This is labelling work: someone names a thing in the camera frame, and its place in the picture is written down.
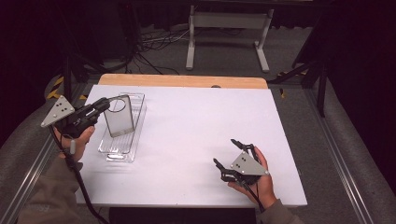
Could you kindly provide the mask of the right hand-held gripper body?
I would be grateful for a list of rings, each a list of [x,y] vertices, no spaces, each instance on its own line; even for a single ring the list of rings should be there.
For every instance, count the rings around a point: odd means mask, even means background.
[[[235,182],[241,186],[251,186],[255,184],[262,175],[269,172],[261,165],[254,145],[246,145],[247,150],[242,150],[241,154],[231,164],[230,169],[224,173],[220,172],[220,178],[224,182]]]

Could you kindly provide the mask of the yellow black floor tape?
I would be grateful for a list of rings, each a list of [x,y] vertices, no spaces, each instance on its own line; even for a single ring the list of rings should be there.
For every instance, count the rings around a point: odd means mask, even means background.
[[[55,82],[53,83],[52,87],[49,90],[49,93],[47,94],[46,98],[51,99],[55,98],[58,99],[61,94],[58,92],[58,90],[61,88],[62,84],[64,83],[64,78],[62,76],[58,76],[55,79]]]

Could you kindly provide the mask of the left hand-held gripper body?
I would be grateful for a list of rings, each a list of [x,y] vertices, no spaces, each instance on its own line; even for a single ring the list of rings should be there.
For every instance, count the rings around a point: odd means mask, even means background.
[[[64,96],[60,96],[48,115],[41,122],[42,128],[55,126],[68,138],[78,138],[90,126],[97,122],[97,114],[92,105],[74,108]]]

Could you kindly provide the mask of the wooden table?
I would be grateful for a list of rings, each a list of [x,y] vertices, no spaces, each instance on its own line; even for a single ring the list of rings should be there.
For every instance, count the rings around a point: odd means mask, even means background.
[[[155,86],[155,87],[193,87],[224,89],[267,89],[262,77],[211,77],[182,75],[139,75],[139,74],[104,74],[99,85],[118,86]]]

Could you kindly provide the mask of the person's right hand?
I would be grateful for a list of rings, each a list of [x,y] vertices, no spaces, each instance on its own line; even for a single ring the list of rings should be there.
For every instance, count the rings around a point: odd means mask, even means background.
[[[273,179],[270,175],[262,175],[255,185],[250,186],[251,192],[234,182],[229,182],[228,186],[246,195],[254,203],[258,203],[256,200],[258,198],[263,209],[268,208],[277,200],[274,193]]]

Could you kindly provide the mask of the clear plastic box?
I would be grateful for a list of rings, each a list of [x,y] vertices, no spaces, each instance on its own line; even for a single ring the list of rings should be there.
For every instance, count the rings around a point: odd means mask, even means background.
[[[107,161],[133,162],[143,129],[147,111],[146,95],[127,92],[121,92],[119,95],[123,94],[130,96],[134,131],[118,137],[111,137],[106,126],[98,151],[106,157]]]

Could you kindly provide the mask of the person's left hand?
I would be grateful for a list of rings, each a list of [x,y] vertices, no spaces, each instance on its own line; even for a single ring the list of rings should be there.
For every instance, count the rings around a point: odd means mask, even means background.
[[[62,137],[58,130],[54,129],[55,135],[61,141],[63,148],[70,148],[71,142],[75,143],[75,153],[72,155],[74,161],[79,161],[82,158],[85,147],[89,143],[94,131],[95,127],[90,126],[77,139],[69,139]]]

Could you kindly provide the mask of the black metal stand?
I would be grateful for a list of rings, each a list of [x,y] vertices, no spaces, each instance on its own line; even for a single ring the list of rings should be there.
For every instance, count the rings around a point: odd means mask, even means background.
[[[64,50],[64,95],[72,99],[72,77],[77,83],[86,83],[89,72],[86,65],[97,73],[106,73],[99,49],[89,23],[85,0],[60,0],[59,35]]]
[[[302,72],[306,72],[301,80],[304,89],[311,89],[318,81],[317,109],[324,118],[324,99],[328,69],[328,51],[325,49],[325,42],[328,32],[327,23],[330,21],[330,14],[323,12],[315,23],[312,32],[305,40],[300,52],[292,64],[292,70],[282,72],[275,79],[269,80],[268,84],[280,84]]]

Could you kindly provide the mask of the clear phone case dark rim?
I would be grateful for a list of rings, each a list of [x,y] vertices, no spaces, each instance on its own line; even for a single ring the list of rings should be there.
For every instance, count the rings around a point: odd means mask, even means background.
[[[134,131],[134,120],[130,96],[123,94],[109,99],[110,107],[105,111],[106,125],[111,137]]]

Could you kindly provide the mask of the aluminium rail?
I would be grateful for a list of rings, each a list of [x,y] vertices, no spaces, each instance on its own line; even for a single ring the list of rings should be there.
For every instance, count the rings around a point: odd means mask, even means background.
[[[304,95],[313,110],[313,113],[318,121],[318,125],[322,130],[326,142],[329,146],[330,155],[332,158],[332,162],[335,166],[337,174],[339,175],[341,182],[346,191],[346,195],[351,202],[351,205],[354,209],[354,212],[359,220],[360,224],[374,224],[372,216],[370,215],[368,208],[361,197],[361,193],[358,190],[356,181],[352,174],[350,173],[347,163],[344,160],[344,157],[340,151],[339,146],[337,145],[334,136],[332,135],[332,131],[326,121],[323,118],[317,109],[317,101],[315,94],[311,90],[304,90]]]
[[[0,148],[0,224],[16,222],[37,179],[57,153],[49,129],[40,126],[54,102],[54,98],[48,99],[54,90],[62,93],[63,86],[49,84],[39,94],[42,106],[24,119]]]

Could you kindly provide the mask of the white metal stand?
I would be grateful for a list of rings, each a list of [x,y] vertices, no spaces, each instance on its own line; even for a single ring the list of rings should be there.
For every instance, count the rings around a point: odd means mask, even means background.
[[[189,16],[189,45],[186,59],[186,69],[192,70],[195,52],[196,28],[233,28],[261,30],[261,37],[254,42],[260,66],[264,73],[270,71],[269,64],[264,54],[263,46],[270,29],[274,10],[269,9],[263,14],[201,12],[195,6],[190,8]]]

